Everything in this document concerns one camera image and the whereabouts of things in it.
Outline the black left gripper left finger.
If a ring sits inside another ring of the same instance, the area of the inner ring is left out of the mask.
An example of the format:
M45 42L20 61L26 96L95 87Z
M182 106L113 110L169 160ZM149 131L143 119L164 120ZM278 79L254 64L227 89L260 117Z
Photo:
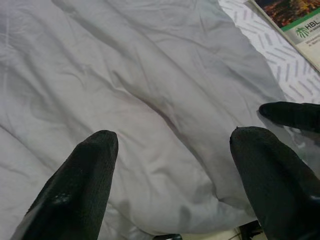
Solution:
M11 239L96 240L117 156L113 131L100 130L80 142L45 183Z

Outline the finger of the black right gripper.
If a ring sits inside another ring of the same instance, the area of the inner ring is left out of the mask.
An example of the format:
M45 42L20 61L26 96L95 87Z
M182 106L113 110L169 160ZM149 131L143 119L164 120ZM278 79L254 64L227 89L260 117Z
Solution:
M269 102L259 113L274 124L320 133L320 105L313 103Z

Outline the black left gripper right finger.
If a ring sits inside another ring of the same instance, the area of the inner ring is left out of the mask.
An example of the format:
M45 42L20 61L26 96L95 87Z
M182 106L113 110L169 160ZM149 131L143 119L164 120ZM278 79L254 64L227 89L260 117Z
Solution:
M320 180L286 144L262 127L238 127L230 152L269 240L320 238Z

